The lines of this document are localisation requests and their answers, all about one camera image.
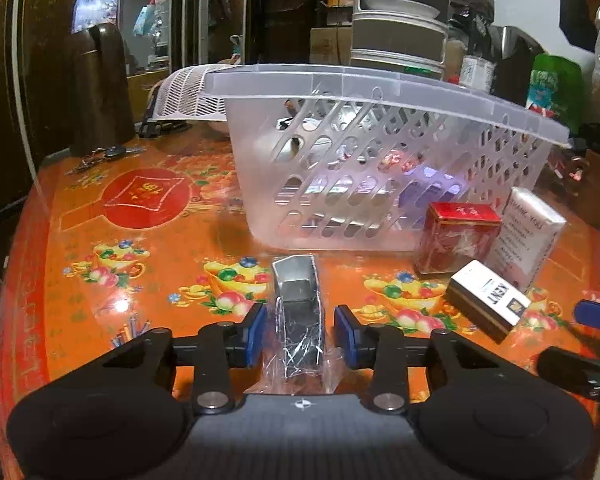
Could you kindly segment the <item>cardboard box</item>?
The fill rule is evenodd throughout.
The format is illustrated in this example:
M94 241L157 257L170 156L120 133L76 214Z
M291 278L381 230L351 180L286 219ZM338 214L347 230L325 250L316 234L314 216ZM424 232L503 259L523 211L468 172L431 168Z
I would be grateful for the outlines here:
M321 65L349 65L351 44L350 26L314 27L310 33L310 62Z

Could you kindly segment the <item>silver box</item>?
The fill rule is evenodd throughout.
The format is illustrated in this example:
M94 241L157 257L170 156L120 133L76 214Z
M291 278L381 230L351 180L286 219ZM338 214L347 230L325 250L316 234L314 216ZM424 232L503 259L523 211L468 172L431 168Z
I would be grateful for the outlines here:
M315 257L277 258L272 271L260 391L331 394L343 378L344 363L328 334Z

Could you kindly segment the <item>red cigarette box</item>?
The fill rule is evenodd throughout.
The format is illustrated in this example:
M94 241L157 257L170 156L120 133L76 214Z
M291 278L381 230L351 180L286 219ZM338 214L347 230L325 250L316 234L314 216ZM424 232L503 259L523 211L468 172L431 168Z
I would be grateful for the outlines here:
M472 260L482 261L501 226L489 205L430 203L414 267L419 274L450 274Z

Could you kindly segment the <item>black kettle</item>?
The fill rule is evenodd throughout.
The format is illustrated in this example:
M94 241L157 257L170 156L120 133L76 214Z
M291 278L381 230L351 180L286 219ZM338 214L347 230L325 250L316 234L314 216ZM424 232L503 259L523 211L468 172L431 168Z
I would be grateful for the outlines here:
M544 49L515 26L491 25L489 32L495 63L491 93L525 107L533 62Z

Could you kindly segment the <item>brown cup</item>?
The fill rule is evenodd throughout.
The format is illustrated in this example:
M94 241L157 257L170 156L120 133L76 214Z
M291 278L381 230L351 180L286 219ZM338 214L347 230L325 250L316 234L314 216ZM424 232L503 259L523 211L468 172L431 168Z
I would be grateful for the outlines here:
M579 180L572 181L570 208L589 226L600 229L600 154L587 150L583 157L572 159L572 169L581 170Z

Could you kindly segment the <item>white thank-you box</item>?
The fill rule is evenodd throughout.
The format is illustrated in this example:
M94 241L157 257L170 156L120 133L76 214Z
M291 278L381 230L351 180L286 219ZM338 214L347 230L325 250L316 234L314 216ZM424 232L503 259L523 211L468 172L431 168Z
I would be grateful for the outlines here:
M484 264L521 292L528 292L567 220L526 188L512 188L502 225Z

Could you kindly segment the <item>green shopping bag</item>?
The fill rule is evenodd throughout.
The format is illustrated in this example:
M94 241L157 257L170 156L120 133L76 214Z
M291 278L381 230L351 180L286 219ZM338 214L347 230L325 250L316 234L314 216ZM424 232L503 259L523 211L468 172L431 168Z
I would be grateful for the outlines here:
M538 54L532 65L526 107L557 120L575 136L584 107L580 65L561 56Z

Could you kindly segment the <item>purple small box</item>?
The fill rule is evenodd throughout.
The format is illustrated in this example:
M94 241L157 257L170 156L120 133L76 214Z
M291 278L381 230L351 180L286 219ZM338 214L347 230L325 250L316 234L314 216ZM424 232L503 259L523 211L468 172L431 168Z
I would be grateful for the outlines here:
M454 202L466 191L466 182L462 179L434 171L429 166L413 170L412 180L399 194L396 206L404 210L426 209L432 202Z

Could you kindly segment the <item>white plush toy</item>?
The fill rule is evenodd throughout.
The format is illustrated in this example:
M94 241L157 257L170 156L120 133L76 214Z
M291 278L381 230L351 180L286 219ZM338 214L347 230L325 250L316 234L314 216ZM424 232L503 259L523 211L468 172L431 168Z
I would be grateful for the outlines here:
M274 162L296 162L303 171L318 166L358 116L355 102L287 101L287 116L277 118L275 129L284 142Z

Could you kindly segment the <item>white mesh food cover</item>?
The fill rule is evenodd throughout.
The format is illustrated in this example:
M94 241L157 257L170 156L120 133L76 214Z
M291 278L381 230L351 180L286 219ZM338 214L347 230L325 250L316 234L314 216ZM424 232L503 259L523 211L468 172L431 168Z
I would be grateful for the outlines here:
M229 70L233 65L204 64L181 68L159 86L149 107L151 122L226 122L221 98L208 96L204 81L208 74Z

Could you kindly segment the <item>translucent plastic basket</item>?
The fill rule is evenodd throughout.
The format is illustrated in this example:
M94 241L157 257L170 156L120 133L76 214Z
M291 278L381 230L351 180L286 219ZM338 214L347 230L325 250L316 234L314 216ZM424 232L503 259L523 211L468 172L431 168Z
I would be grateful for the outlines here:
M340 209L323 217L315 208L279 207L274 196L292 176L304 182L352 174L397 180L408 174L378 171L393 148L417 156L414 170L462 179L466 191L452 203L502 210L515 186L533 188L550 150L563 146L568 129L556 120L490 94L421 76L336 65L257 64L209 74L208 96L221 98L230 130L242 204L251 235L283 250L411 252L419 244L426 209ZM287 101L334 100L362 105L358 116L322 162L303 171L274 162L284 142L275 129Z

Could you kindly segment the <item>lilac packet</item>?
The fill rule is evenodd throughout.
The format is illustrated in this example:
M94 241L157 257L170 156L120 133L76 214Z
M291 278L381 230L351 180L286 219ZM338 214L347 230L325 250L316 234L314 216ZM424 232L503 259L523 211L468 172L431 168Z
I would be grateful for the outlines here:
M402 190L400 183L388 179L381 183L374 176L366 176L359 181L352 174L329 179L326 174L319 174L304 182L298 176L290 177L274 196L274 205L299 208L315 208L315 213L323 217L326 212L340 209L364 214L366 208L390 208L398 200L396 196Z

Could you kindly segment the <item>red candy bag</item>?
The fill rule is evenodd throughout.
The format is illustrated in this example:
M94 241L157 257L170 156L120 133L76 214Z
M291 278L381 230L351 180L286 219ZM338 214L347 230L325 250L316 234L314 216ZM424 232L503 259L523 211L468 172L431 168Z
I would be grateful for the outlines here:
M386 174L392 170L400 171L401 174L408 174L419 165L417 156L408 154L406 151L393 148L381 159L378 164L378 171Z

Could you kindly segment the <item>key bunch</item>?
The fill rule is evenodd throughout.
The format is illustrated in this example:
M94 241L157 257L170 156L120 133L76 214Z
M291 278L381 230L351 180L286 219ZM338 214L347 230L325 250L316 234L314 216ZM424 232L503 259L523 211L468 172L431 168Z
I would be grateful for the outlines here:
M94 166L103 164L104 162L114 162L115 160L125 158L126 156L142 154L146 152L146 148L142 146L132 146L127 148L123 145L108 146L108 148L96 148L91 154L84 156L81 161L67 174L82 174Z

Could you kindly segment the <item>tiered food cover rack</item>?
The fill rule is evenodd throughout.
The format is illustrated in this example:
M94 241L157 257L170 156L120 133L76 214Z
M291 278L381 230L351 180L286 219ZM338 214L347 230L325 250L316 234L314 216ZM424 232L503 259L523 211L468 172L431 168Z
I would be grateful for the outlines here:
M354 0L350 64L440 80L450 0Z

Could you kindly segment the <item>brown thermos jug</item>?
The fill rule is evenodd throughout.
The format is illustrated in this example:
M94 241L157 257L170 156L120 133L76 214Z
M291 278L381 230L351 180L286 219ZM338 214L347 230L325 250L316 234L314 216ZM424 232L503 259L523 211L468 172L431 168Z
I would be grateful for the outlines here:
M69 96L73 119L70 153L125 144L135 136L122 36L102 23L68 39Z

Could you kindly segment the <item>white Kent cigarette pack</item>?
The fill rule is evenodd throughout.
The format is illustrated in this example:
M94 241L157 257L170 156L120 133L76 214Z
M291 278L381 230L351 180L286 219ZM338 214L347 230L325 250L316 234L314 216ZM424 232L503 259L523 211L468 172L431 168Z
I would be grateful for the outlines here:
M445 299L497 344L518 325L531 304L514 285L478 260L450 277Z

